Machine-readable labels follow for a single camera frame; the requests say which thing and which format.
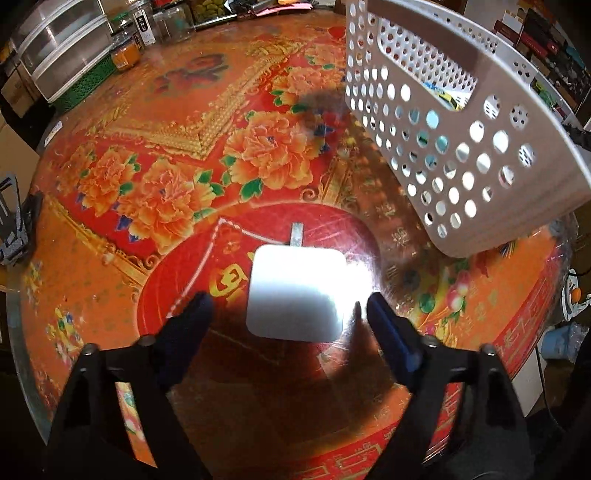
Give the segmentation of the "yellow toy car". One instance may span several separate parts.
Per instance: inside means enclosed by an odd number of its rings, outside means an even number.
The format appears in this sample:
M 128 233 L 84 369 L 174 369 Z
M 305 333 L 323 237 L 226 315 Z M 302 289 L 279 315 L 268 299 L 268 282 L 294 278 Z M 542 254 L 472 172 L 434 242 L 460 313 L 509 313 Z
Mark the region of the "yellow toy car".
M 446 90 L 430 82 L 424 82 L 423 86 L 436 98 L 442 105 L 451 111 L 461 111 L 463 105 Z

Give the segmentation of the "orange lid small jar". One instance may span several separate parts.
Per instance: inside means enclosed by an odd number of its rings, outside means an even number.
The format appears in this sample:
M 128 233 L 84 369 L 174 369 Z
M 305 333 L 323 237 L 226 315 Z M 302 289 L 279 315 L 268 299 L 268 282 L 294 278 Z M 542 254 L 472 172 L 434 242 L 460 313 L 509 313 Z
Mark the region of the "orange lid small jar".
M 141 58 L 136 42 L 129 34 L 122 34 L 113 39 L 110 55 L 115 68 L 119 72 L 134 67 Z

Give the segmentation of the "teal plug adapter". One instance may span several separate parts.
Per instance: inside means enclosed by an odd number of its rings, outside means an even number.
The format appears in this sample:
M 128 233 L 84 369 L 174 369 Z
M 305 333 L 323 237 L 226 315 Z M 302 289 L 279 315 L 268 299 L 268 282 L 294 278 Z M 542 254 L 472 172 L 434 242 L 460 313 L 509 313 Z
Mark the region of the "teal plug adapter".
M 450 141 L 440 132 L 440 116 L 436 110 L 422 111 L 413 108 L 407 115 L 409 127 L 404 131 L 409 143 L 410 159 L 434 171 L 440 160 L 447 154 Z

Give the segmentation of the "white perforated plastic basket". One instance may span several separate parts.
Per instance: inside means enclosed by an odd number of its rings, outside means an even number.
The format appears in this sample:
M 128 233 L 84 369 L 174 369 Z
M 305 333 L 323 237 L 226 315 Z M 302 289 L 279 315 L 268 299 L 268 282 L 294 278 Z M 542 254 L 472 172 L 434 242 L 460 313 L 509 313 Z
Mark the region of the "white perforated plastic basket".
M 590 155 L 530 87 L 532 76 L 497 37 L 434 2 L 346 6 L 346 104 L 447 256 L 525 236 L 590 199 Z M 448 110 L 424 82 L 463 109 Z M 409 157 L 413 108 L 438 111 L 450 141 L 434 171 Z

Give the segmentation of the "white cube charger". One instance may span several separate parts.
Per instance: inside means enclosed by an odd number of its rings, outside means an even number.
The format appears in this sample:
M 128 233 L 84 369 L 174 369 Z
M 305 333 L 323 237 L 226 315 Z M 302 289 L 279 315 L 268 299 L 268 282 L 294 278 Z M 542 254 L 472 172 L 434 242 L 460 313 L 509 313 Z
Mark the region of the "white cube charger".
M 247 330 L 274 340 L 337 340 L 353 309 L 346 293 L 346 267 L 342 252 L 305 246 L 304 224 L 294 222 L 287 244 L 266 244 L 254 253 Z

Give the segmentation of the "white stacked drawer tower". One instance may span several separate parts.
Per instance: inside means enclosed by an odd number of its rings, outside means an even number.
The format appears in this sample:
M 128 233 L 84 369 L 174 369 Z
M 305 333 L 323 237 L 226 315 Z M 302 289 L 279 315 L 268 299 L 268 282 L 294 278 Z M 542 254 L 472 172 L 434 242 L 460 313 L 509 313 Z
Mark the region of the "white stacked drawer tower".
M 10 43 L 41 95 L 53 103 L 108 55 L 111 27 L 97 0 L 40 1 Z

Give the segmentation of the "green woven basket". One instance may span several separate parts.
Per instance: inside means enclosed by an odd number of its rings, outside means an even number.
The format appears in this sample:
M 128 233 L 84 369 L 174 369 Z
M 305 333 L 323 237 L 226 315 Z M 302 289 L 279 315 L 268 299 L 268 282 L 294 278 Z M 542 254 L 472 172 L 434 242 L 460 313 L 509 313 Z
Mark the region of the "green woven basket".
M 52 102 L 58 115 L 62 115 L 86 99 L 102 83 L 115 73 L 111 55 L 107 54 L 91 69 L 85 72 L 59 98 Z

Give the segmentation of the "empty glass jar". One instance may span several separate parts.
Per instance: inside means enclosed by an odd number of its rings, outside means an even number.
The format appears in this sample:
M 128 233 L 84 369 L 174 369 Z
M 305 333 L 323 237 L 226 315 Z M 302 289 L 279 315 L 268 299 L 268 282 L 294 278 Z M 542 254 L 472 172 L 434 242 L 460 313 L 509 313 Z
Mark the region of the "empty glass jar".
M 190 15 L 184 3 L 171 3 L 163 8 L 163 19 L 168 39 L 171 42 L 186 40 L 191 32 Z

